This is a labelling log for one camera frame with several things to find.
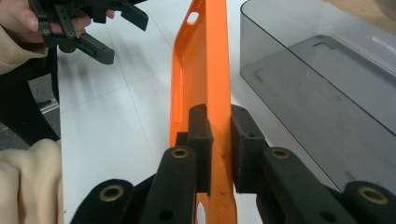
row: white surface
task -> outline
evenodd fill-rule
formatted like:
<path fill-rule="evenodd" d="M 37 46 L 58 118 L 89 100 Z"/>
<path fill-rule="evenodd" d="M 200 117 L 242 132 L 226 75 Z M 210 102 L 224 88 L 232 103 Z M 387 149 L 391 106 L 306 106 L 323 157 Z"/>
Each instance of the white surface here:
<path fill-rule="evenodd" d="M 250 111 L 271 143 L 298 148 L 239 76 L 239 8 L 244 2 L 227 3 L 233 104 Z M 105 25 L 91 25 L 88 33 L 116 51 L 112 65 L 80 51 L 59 53 L 65 223 L 99 183 L 120 178 L 137 184 L 156 173 L 168 146 L 172 47 L 190 3 L 139 4 L 149 14 L 146 32 L 119 13 Z M 262 223 L 254 196 L 235 198 L 239 223 Z"/>

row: orange plastic frame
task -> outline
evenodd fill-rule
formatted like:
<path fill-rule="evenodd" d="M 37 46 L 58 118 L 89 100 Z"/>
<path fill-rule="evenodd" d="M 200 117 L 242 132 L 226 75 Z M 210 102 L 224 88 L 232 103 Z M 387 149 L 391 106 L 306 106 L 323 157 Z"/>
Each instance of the orange plastic frame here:
<path fill-rule="evenodd" d="M 195 21 L 189 16 L 197 15 Z M 211 195 L 197 194 L 208 224 L 237 223 L 233 196 L 231 93 L 225 0 L 193 0 L 177 34 L 172 58 L 170 145 L 186 132 L 189 110 L 206 104 L 214 142 Z"/>

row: transparent gray plastic box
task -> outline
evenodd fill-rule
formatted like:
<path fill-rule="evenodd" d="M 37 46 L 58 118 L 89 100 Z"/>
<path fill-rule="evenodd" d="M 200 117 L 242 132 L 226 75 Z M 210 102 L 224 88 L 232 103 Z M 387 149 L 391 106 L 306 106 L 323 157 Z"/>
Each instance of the transparent gray plastic box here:
<path fill-rule="evenodd" d="M 250 0 L 240 74 L 340 190 L 396 194 L 395 35 L 320 0 Z"/>

